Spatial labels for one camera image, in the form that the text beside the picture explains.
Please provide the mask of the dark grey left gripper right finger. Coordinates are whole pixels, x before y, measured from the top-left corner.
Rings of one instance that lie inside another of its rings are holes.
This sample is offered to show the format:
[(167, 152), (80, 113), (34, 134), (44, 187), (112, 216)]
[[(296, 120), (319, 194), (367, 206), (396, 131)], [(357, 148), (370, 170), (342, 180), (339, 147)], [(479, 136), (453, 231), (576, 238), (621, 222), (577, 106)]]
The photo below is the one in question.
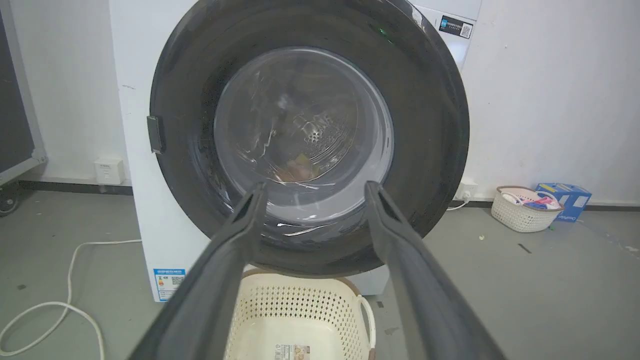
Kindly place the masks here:
[(366, 220), (377, 257), (390, 271), (410, 360), (503, 360), (480, 317), (425, 247), (391, 196), (365, 183)]

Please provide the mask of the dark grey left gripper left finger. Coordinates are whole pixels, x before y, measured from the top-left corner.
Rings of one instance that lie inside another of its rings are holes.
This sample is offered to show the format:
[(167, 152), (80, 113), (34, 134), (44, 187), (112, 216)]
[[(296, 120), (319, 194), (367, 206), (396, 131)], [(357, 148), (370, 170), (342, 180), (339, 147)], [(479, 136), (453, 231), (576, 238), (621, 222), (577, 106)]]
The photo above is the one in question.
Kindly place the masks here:
[(268, 191), (256, 183), (211, 237), (131, 360), (222, 360), (243, 269), (259, 253)]

